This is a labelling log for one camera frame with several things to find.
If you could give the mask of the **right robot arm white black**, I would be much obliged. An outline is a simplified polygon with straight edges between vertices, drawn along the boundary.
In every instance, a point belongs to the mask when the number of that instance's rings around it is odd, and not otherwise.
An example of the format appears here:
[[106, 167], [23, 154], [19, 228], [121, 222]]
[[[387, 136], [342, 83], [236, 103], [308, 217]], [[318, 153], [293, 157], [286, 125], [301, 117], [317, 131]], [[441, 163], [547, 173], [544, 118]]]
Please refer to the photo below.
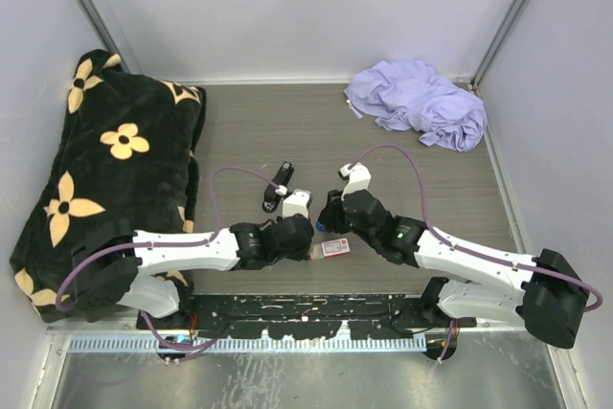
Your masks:
[[482, 318], [522, 326], [557, 348], [576, 343], [589, 294], [556, 251], [531, 256], [455, 239], [392, 215], [367, 190], [330, 191], [318, 223], [334, 234], [355, 234], [390, 263], [437, 271], [420, 297], [421, 318], [430, 326]]

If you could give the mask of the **red white staple box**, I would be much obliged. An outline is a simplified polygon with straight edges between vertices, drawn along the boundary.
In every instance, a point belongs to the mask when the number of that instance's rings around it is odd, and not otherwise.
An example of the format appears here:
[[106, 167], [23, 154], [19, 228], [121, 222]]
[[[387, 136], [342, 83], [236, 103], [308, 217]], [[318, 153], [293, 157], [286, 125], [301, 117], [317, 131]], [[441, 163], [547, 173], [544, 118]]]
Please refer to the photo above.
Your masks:
[[309, 252], [309, 258], [312, 261], [326, 260], [345, 256], [350, 252], [351, 248], [347, 239], [332, 239], [314, 244]]

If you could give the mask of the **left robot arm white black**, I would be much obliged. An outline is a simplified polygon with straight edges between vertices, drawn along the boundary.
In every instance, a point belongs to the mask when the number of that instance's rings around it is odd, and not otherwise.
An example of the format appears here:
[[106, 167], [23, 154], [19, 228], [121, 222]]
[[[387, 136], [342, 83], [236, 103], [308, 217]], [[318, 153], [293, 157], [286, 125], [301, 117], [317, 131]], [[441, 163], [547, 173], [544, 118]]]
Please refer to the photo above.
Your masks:
[[313, 236], [309, 219], [301, 215], [200, 234], [133, 230], [120, 220], [74, 247], [68, 286], [80, 313], [119, 305], [143, 310], [169, 328], [180, 329], [191, 320], [192, 306], [178, 284], [164, 280], [163, 274], [261, 270], [283, 259], [305, 261]]

